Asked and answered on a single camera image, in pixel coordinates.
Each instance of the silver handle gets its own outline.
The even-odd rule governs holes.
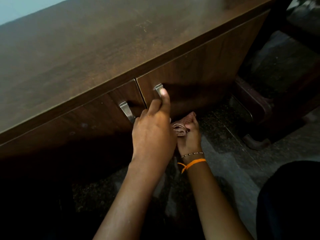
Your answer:
[[[153,90],[156,90],[156,91],[158,92],[159,96],[161,97],[160,90],[161,90],[162,88],[163,88],[163,85],[162,85],[162,83],[160,83],[160,84],[156,85],[156,86],[153,88]]]
[[[119,104],[120,108],[122,109],[122,111],[124,112],[124,114],[128,117],[128,119],[130,120],[131,123],[134,123],[135,121],[135,117],[131,112],[131,109],[128,105],[127,102],[123,102],[121,104]]]

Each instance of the silver chain bracelet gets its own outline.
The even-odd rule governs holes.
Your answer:
[[[194,153],[189,153],[189,154],[184,155],[184,156],[182,156],[182,157],[190,156],[190,155],[192,155],[192,154],[203,154],[203,152],[194,152]]]

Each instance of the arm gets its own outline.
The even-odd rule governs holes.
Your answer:
[[[202,152],[201,135],[196,118],[186,125],[190,132],[178,138],[180,154]],[[184,164],[204,158],[203,154],[184,157]],[[206,162],[198,162],[188,170],[188,177],[206,239],[253,239],[226,200]]]
[[[173,156],[177,136],[170,126],[170,98],[161,90],[162,101],[136,118],[132,131],[133,156],[127,175],[101,223],[94,240],[138,239],[152,193]]]

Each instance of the wrist string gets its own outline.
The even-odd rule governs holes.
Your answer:
[[[206,160],[204,158],[200,158],[200,159],[196,159],[191,161],[190,163],[188,163],[187,165],[184,165],[183,163],[178,162],[178,164],[181,164],[184,166],[184,168],[182,169],[181,174],[185,171],[188,170],[188,168],[190,168],[192,165],[199,163],[199,162],[205,162]]]

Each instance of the folded rag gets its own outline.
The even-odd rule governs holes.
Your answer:
[[[174,131],[177,133],[178,136],[185,136],[187,134],[189,129],[186,128],[185,125],[191,123],[193,120],[193,117],[195,116],[196,116],[196,113],[191,112],[186,117],[183,117],[181,120],[171,123],[171,126],[173,127]]]

